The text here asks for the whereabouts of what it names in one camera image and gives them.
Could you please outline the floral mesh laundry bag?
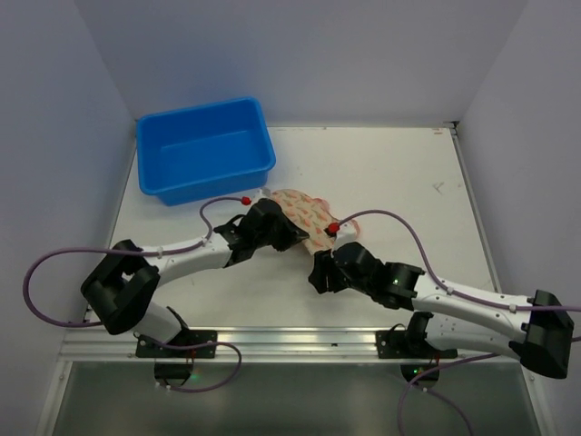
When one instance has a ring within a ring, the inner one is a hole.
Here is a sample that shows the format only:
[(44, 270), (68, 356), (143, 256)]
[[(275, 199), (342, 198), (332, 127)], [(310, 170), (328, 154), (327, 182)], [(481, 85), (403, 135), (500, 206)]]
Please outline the floral mesh laundry bag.
[(293, 189), (271, 191), (270, 198), (295, 225), (309, 234), (302, 244), (312, 256), (334, 247), (336, 237), (329, 236), (326, 230), (339, 219), (330, 212), (326, 200)]

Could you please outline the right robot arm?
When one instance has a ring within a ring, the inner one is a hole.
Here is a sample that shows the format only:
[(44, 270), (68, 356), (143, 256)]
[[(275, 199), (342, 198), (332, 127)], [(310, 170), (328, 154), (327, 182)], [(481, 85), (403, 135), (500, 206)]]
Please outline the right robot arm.
[(352, 289), (387, 309), (410, 311), (404, 330), (379, 337), (400, 358), (467, 350), (513, 358), (547, 378), (568, 374), (574, 322), (550, 292), (526, 297), (459, 287), (417, 266), (384, 263), (360, 243), (316, 253), (309, 282), (319, 293)]

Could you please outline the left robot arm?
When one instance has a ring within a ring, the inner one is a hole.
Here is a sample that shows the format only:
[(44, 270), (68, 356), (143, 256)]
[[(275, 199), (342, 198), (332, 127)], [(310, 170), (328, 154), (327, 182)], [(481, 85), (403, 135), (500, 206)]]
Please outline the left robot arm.
[(271, 247), (284, 252), (309, 238), (273, 200), (261, 198), (245, 214), (212, 227), (201, 238), (165, 247), (139, 247), (124, 240), (99, 262), (81, 293), (111, 334), (133, 332), (174, 344), (187, 330), (177, 312), (153, 302), (155, 291), (194, 273), (233, 266)]

